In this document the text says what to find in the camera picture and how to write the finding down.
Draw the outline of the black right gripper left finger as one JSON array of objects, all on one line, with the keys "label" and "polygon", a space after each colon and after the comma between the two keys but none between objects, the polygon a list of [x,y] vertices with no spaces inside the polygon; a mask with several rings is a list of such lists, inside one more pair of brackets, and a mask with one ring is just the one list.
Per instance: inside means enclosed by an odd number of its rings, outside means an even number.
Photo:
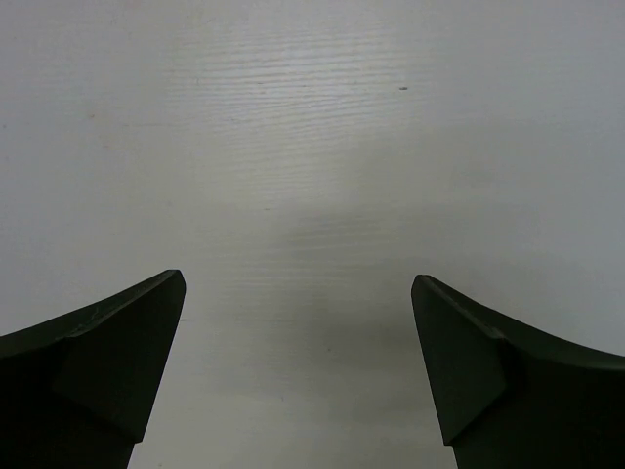
[{"label": "black right gripper left finger", "polygon": [[1,338],[1,465],[125,468],[146,433],[186,282],[167,270]]}]

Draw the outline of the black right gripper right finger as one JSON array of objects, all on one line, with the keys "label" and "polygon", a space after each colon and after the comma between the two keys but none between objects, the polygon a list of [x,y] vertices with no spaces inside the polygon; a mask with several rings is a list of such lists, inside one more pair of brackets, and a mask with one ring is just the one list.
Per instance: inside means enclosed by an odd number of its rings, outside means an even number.
[{"label": "black right gripper right finger", "polygon": [[624,359],[415,278],[416,329],[443,442],[460,468],[624,465]]}]

